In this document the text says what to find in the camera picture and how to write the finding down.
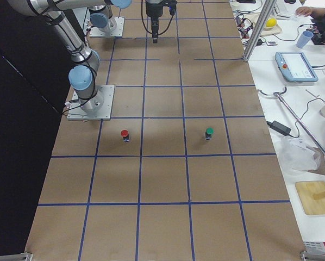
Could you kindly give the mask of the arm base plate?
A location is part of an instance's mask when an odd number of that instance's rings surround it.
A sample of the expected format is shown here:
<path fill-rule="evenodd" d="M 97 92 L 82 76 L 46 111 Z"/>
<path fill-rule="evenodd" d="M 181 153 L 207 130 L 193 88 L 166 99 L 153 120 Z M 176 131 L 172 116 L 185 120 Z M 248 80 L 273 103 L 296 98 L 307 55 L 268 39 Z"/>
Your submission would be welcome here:
<path fill-rule="evenodd" d="M 90 17 L 92 28 L 91 38 L 121 38 L 124 27 L 124 17 L 111 17 L 93 15 Z"/>
<path fill-rule="evenodd" d="M 72 100 L 67 111 L 68 120 L 110 120 L 113 107 L 114 85 L 96 85 L 98 91 L 94 98 L 80 107 L 78 95 L 74 91 Z"/>

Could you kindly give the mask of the person's hand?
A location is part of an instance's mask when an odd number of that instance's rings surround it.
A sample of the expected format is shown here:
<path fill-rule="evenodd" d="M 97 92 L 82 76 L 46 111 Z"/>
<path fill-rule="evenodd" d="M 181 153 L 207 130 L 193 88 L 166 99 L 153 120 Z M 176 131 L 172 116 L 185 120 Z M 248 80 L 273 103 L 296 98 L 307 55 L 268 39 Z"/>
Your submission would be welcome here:
<path fill-rule="evenodd" d="M 295 11 L 295 15 L 297 16 L 311 16 L 312 18 L 317 18 L 320 16 L 320 12 L 318 8 L 313 7 L 299 7 Z"/>

